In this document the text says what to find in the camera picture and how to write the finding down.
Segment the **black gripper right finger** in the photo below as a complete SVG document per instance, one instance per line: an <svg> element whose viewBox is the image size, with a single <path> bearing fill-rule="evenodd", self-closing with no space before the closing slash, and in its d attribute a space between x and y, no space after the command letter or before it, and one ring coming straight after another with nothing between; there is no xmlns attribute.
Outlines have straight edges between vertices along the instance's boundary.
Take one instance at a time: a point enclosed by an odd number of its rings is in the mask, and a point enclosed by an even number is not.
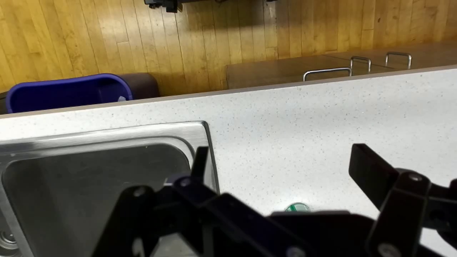
<svg viewBox="0 0 457 257"><path fill-rule="evenodd" d="M457 180L447 187L395 168L364 143L351 146L348 176L378 210L365 250L371 257L440 257L420 244L424 228L457 248Z"/></svg>

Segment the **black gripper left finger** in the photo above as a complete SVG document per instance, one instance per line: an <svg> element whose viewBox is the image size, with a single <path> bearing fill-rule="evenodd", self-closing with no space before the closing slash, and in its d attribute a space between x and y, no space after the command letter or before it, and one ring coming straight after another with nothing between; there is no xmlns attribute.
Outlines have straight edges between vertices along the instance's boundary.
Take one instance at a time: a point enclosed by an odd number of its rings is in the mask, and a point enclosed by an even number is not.
<svg viewBox="0 0 457 257"><path fill-rule="evenodd" d="M170 234L198 257L305 257L305 247L284 227L203 184L208 156L198 147L191 173L158 191L125 188L91 257L150 257Z"/></svg>

